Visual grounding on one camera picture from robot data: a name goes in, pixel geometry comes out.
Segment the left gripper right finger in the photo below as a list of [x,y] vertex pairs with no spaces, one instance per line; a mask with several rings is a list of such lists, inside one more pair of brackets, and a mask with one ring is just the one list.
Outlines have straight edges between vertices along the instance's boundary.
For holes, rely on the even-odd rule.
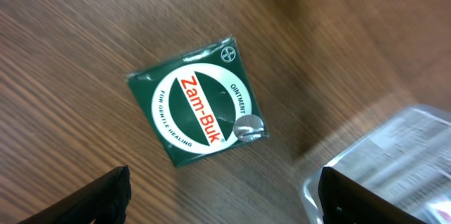
[[424,224],[331,167],[318,191],[325,224]]

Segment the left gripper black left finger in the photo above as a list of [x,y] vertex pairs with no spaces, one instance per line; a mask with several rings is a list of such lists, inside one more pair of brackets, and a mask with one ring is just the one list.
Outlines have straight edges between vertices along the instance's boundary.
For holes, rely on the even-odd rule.
[[124,224],[131,196],[130,169],[119,166],[20,224]]

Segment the clear plastic container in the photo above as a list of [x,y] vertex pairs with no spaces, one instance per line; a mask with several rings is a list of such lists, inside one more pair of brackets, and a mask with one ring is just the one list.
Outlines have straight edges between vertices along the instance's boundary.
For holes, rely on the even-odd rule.
[[408,106],[308,177],[310,223],[449,223],[450,113]]

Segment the green Zam-Buk ointment box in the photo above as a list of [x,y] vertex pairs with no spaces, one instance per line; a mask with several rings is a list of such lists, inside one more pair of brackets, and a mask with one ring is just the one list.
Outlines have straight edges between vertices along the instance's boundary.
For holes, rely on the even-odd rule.
[[135,71],[126,82],[176,167],[269,136],[232,36]]

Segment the white green Panadol box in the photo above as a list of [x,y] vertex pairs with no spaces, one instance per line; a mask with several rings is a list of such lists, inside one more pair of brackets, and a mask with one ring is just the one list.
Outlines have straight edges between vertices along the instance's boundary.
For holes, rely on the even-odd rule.
[[328,164],[408,213],[450,191],[450,114],[408,108]]

